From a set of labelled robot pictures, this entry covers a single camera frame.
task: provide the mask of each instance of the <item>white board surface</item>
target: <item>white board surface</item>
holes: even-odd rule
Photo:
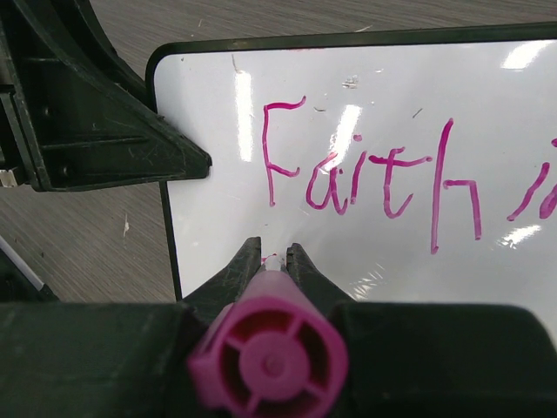
[[[259,235],[356,300],[512,304],[555,339],[556,68],[551,40],[163,58],[158,112],[213,161],[168,184],[183,295]]]

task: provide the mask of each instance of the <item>whiteboard border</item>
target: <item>whiteboard border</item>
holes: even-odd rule
[[[145,70],[145,84],[151,108],[152,110],[157,111],[157,100],[155,97],[154,85],[155,71],[158,63],[169,55],[227,51],[346,48],[353,46],[469,44],[485,42],[535,41],[544,39],[557,39],[557,22],[180,42],[161,45],[152,53]],[[160,183],[160,193],[163,205],[164,227],[166,230],[166,239],[168,241],[168,252],[171,258],[174,293],[176,295],[176,300],[181,300],[183,295],[182,288],[180,286],[178,255],[176,253],[170,198],[166,182]]]

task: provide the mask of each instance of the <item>pink marker cap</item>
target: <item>pink marker cap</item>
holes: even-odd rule
[[[280,271],[257,274],[187,359],[200,401],[250,418],[321,417],[348,371],[337,330]]]

